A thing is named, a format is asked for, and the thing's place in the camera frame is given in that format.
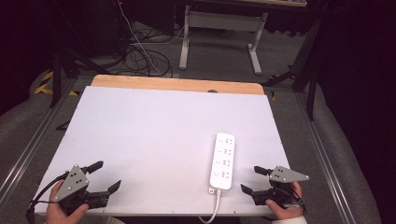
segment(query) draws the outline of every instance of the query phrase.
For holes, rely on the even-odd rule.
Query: white board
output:
[[[88,191],[122,182],[106,208],[89,213],[211,215],[216,196],[208,187],[217,133],[235,136],[233,184],[221,194],[219,216],[270,214],[240,188],[270,188],[268,176],[254,173],[255,165],[289,168],[265,95],[87,87],[39,190],[74,164],[103,161],[103,168],[87,175]],[[45,214],[46,208],[40,203],[35,211]]]

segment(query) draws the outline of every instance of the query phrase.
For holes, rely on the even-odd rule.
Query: hand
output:
[[[291,184],[293,185],[294,191],[297,193],[297,195],[294,193],[294,196],[302,198],[303,190],[300,184],[298,182],[292,182]],[[270,199],[265,201],[265,204],[267,204],[267,206],[274,212],[274,214],[279,220],[301,217],[303,215],[302,207],[289,207],[283,209],[276,202]]]
[[[64,181],[59,181],[50,191],[49,201],[53,202],[55,195],[58,192]],[[47,224],[77,224],[88,210],[88,205],[83,204],[76,211],[68,217],[58,203],[49,203],[47,207]]]

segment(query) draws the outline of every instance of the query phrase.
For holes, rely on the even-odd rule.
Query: white metal stand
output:
[[[186,6],[184,16],[184,38],[181,48],[180,65],[181,70],[187,68],[187,58],[189,55],[189,28],[201,27],[212,29],[225,29],[236,31],[256,32],[253,44],[248,44],[247,49],[253,64],[254,73],[260,75],[262,69],[260,68],[259,59],[257,58],[256,48],[262,36],[262,29],[267,18],[267,13],[262,13],[261,17],[247,17],[224,15],[206,12],[190,11],[190,6]]]

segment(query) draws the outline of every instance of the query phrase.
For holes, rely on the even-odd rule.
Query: wire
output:
[[[115,68],[111,71],[117,70],[120,71],[121,73],[125,74],[126,72],[130,72],[132,75],[145,75],[148,77],[162,77],[170,71],[171,77],[173,77],[173,69],[172,66],[170,65],[169,59],[161,54],[160,52],[154,51],[154,50],[146,50],[143,51],[141,48],[134,46],[134,45],[128,45],[127,50],[125,52],[125,57],[123,58],[122,64],[125,66],[125,68]],[[153,66],[158,67],[159,65],[165,64],[166,67],[164,68],[164,72],[160,74],[153,74],[151,72],[151,69]]]
[[[294,200],[298,200],[298,198],[297,198],[296,196],[294,196],[294,195],[288,193],[288,192],[285,191],[284,189],[277,188],[277,187],[273,187],[273,189],[274,189],[275,191],[277,191],[277,193],[283,193],[284,195],[286,195],[286,196],[288,196],[288,197],[290,197],[290,198],[292,198],[292,199],[294,199]]]
[[[144,49],[143,46],[140,44],[139,39],[138,39],[137,36],[134,34],[134,31],[132,31],[131,24],[129,23],[128,19],[125,17],[125,15],[124,15],[124,13],[123,13],[123,11],[122,11],[122,7],[121,7],[121,4],[120,4],[120,0],[117,0],[117,3],[119,4],[120,12],[121,12],[121,14],[122,14],[122,17],[123,17],[123,18],[126,20],[126,22],[128,23],[129,30],[131,31],[132,35],[134,35],[134,38],[136,39],[136,41],[137,41],[137,43],[139,44],[140,48],[143,50],[143,52],[144,52],[144,53],[146,54],[146,56],[149,58],[149,56],[147,55],[145,49]],[[150,62],[151,65],[154,67],[154,69],[158,72],[158,74],[161,74],[161,72],[157,69],[157,67],[156,67],[156,66],[154,65],[154,63],[152,62],[152,60],[149,60],[149,62]]]
[[[56,203],[56,202],[47,202],[47,201],[37,201],[37,203]]]
[[[136,30],[136,31],[134,31],[134,33],[136,34],[136,36],[139,37],[140,42],[144,42],[144,41],[150,40],[152,37],[160,36],[160,35],[164,35],[164,37],[167,37],[169,39],[172,38],[172,36],[170,36],[170,35],[166,35],[166,34],[160,32],[160,31],[151,30],[151,29]]]
[[[199,219],[200,219],[203,223],[205,223],[205,224],[211,223],[211,222],[213,221],[213,219],[215,219],[216,214],[218,213],[221,190],[218,189],[218,190],[216,191],[216,194],[218,195],[218,198],[217,198],[217,200],[216,200],[216,207],[215,207],[215,211],[213,212],[212,217],[211,217],[208,221],[205,221],[205,220],[203,220],[201,217],[199,217]]]
[[[300,195],[293,189],[293,192],[294,192],[294,194],[296,195],[296,197],[294,197],[294,199],[297,199],[297,200],[300,200],[301,199],[301,197],[300,197]]]
[[[44,187],[35,197],[34,200],[31,201],[29,208],[26,210],[26,218],[29,224],[34,224],[35,223],[35,205],[38,203],[41,203],[42,201],[39,201],[41,196],[56,182],[58,182],[61,179],[66,179],[67,176],[69,175],[69,172],[65,172],[63,175],[60,175],[56,177],[54,180],[52,180],[46,187]]]
[[[176,39],[183,39],[183,38],[179,37],[180,34],[181,34],[181,32],[182,32],[183,30],[184,30],[184,26],[183,26],[183,28],[180,29],[180,31],[178,32],[178,34],[177,34],[176,36],[170,37],[170,38],[174,38],[174,39],[173,39],[172,41],[170,41],[170,42],[166,42],[166,43],[163,43],[163,42],[153,42],[153,43],[140,43],[140,44],[142,44],[142,45],[170,44],[170,43],[174,42]],[[165,35],[165,36],[153,36],[153,37],[148,38],[148,40],[159,39],[159,38],[166,38],[166,37],[169,38],[168,35]]]

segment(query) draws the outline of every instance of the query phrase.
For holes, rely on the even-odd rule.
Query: white power strip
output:
[[[210,193],[216,189],[229,189],[233,179],[233,154],[235,137],[228,133],[218,133],[210,173]]]

